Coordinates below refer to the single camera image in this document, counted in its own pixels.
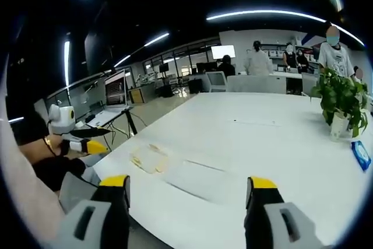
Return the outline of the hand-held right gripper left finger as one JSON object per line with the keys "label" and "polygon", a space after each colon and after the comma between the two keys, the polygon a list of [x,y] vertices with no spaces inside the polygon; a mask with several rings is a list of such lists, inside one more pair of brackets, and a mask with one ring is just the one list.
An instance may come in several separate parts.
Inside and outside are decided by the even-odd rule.
{"label": "hand-held right gripper left finger", "polygon": [[59,202],[65,212],[45,248],[127,248],[130,176],[107,177],[93,185],[73,174],[62,182]]}

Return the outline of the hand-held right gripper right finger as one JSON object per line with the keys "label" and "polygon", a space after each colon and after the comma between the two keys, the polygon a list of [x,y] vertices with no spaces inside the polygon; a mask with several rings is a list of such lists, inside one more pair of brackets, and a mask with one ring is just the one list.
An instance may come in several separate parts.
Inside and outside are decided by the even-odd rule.
{"label": "hand-held right gripper right finger", "polygon": [[247,179],[244,228],[246,248],[329,248],[317,238],[314,222],[265,178]]}

